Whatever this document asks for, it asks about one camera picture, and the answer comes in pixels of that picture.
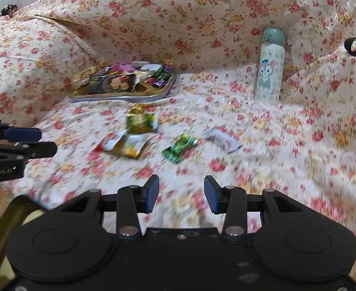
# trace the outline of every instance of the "cartoon cat print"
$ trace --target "cartoon cat print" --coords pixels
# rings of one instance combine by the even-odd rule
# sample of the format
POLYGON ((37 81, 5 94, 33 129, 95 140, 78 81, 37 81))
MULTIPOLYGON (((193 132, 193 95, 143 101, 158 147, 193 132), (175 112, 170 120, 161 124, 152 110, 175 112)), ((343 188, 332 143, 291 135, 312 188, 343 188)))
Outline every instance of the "cartoon cat print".
POLYGON ((267 89, 268 93, 271 88, 270 76, 274 73, 274 67, 275 67, 275 60, 272 60, 270 63, 268 63, 268 60, 265 59, 261 62, 260 69, 259 69, 259 74, 260 74, 259 89, 260 88, 263 88, 263 90, 267 89))

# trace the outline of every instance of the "purple candy wrapper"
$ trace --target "purple candy wrapper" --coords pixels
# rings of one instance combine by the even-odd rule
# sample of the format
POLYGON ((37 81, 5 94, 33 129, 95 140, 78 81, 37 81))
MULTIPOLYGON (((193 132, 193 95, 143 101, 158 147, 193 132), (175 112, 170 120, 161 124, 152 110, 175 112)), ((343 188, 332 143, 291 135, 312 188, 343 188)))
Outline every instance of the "purple candy wrapper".
POLYGON ((173 73, 173 67, 169 65, 164 65, 163 66, 163 73, 173 73))
POLYGON ((156 88, 163 88, 166 86, 166 84, 169 82, 169 79, 167 80, 154 80, 152 81, 151 85, 156 87, 156 88))

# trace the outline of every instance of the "chocolate package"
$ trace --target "chocolate package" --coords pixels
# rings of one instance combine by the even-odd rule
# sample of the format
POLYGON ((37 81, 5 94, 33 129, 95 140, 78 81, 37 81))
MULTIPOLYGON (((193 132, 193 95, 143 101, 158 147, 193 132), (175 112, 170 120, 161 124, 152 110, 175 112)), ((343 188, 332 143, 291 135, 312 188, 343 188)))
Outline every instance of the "chocolate package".
POLYGON ((71 79, 72 88, 79 89, 80 87, 87 85, 89 83, 89 76, 93 73, 96 73, 99 69, 100 67, 98 65, 94 65, 89 69, 86 69, 84 71, 72 75, 72 79, 71 79))
POLYGON ((136 75, 118 73, 118 71, 114 71, 91 75, 89 77, 88 94, 132 92, 136 75))

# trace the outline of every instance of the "blue gripper pad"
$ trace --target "blue gripper pad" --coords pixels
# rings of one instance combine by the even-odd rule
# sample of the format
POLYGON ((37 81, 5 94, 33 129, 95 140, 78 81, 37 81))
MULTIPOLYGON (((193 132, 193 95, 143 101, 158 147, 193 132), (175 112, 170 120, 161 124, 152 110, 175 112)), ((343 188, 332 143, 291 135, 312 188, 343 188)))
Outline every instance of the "blue gripper pad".
POLYGON ((9 142, 38 142, 42 138, 42 132, 38 128, 10 127, 4 131, 3 137, 9 142))
POLYGON ((211 182, 208 178, 204 180, 204 193, 206 200, 208 200, 208 205, 212 213, 217 213, 218 211, 218 202, 217 202, 217 194, 216 190, 212 186, 211 182))
POLYGON ((147 190, 146 213, 152 212, 159 195, 159 177, 157 177, 147 190))

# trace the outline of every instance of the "green candy wrapper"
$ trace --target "green candy wrapper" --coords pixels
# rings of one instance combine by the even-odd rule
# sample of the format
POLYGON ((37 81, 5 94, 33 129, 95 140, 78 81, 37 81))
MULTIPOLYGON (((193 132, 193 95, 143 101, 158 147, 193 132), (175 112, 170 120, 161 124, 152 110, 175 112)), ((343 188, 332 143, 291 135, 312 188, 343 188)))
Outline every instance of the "green candy wrapper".
POLYGON ((162 151, 162 154, 174 163, 179 163, 182 160, 182 155, 185 151, 193 146, 197 146, 198 139, 192 138, 188 134, 182 134, 179 140, 162 151))

